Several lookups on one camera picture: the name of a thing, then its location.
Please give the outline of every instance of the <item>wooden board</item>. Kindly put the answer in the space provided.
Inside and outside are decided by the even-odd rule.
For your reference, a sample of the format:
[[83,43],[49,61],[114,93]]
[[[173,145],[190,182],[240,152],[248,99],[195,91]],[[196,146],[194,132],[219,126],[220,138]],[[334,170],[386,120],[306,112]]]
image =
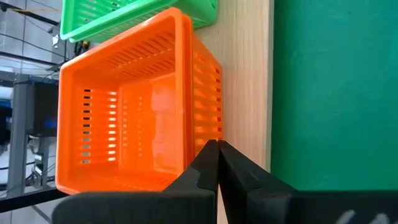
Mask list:
[[[220,0],[217,24],[196,31],[223,68],[224,139],[267,170],[273,10],[272,0]],[[218,223],[226,223],[221,197],[218,201]]]

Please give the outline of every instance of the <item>orange plastic basket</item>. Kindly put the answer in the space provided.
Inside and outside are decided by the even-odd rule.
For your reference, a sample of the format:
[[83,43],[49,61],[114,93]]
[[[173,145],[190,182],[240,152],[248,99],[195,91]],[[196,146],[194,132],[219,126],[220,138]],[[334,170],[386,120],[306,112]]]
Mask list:
[[163,190],[222,138],[221,68],[171,8],[61,69],[57,188]]

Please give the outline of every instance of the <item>basket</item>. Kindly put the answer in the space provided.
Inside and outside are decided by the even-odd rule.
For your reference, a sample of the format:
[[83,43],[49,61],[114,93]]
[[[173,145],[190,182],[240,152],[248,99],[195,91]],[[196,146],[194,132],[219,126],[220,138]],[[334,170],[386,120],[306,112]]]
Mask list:
[[218,0],[64,0],[60,36],[102,43],[170,7],[188,14],[195,28],[217,20]]
[[170,8],[62,66],[56,185],[160,191],[222,138],[221,68]]

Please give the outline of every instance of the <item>green plastic basket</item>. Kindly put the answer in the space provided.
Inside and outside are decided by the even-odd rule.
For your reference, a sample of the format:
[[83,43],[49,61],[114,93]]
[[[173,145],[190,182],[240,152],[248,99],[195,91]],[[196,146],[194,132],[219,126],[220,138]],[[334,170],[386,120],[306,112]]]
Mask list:
[[101,43],[170,7],[189,15],[194,28],[217,20],[218,0],[63,0],[60,36]]

